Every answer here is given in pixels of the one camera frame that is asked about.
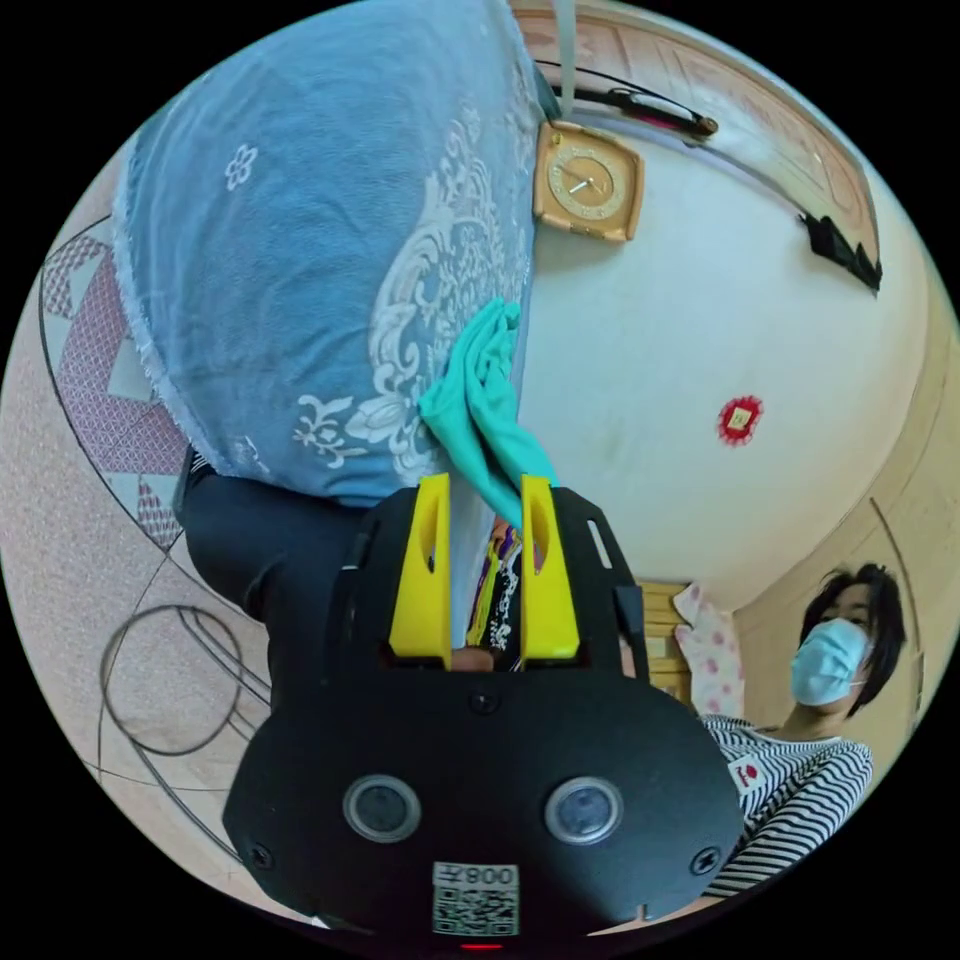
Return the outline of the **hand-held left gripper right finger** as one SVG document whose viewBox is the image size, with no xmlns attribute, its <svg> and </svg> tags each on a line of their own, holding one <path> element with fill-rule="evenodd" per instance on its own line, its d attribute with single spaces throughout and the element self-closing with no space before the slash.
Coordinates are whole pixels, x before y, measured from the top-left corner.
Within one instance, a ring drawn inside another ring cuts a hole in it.
<svg viewBox="0 0 960 960">
<path fill-rule="evenodd" d="M 573 660 L 579 633 L 549 481 L 525 475 L 521 501 L 521 657 Z"/>
</svg>

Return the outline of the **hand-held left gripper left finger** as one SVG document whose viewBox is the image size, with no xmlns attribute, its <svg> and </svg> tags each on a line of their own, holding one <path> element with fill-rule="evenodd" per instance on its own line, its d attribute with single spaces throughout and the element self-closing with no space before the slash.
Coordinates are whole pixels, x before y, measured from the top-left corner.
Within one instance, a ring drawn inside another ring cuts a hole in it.
<svg viewBox="0 0 960 960">
<path fill-rule="evenodd" d="M 416 490 L 391 623 L 393 651 L 452 649 L 450 477 L 423 478 Z"/>
</svg>

